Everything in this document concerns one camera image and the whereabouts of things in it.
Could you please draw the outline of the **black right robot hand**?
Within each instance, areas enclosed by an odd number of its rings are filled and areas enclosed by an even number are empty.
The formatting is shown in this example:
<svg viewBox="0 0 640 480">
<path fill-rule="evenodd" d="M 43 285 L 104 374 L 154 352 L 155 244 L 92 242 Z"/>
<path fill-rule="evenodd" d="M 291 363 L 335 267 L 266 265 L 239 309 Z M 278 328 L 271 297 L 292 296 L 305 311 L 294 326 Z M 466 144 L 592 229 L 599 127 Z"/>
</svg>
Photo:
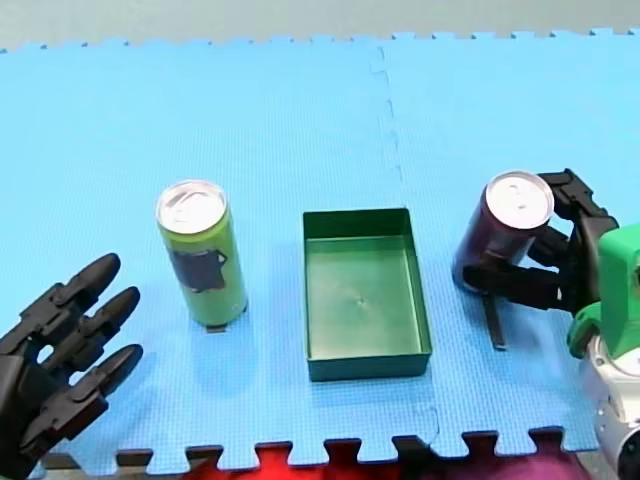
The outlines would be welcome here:
<svg viewBox="0 0 640 480">
<path fill-rule="evenodd" d="M 618 223 L 592 195 L 570 169 L 495 176 L 454 257 L 455 281 L 543 310 L 598 302 L 598 241 Z"/>
</svg>

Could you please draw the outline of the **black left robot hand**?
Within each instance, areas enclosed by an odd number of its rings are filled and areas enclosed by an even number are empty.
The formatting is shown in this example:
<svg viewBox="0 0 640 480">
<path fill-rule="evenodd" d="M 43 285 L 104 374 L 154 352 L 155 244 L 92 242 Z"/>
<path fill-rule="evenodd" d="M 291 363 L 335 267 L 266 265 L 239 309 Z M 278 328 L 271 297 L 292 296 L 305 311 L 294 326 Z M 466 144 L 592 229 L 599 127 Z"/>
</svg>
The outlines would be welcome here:
<svg viewBox="0 0 640 480">
<path fill-rule="evenodd" d="M 139 363 L 139 344 L 102 356 L 137 307 L 137 287 L 126 288 L 94 315 L 87 313 L 120 266 L 115 253 L 96 259 L 67 283 L 50 287 L 2 336 L 2 478 L 28 478 L 52 448 L 83 432 Z"/>
</svg>

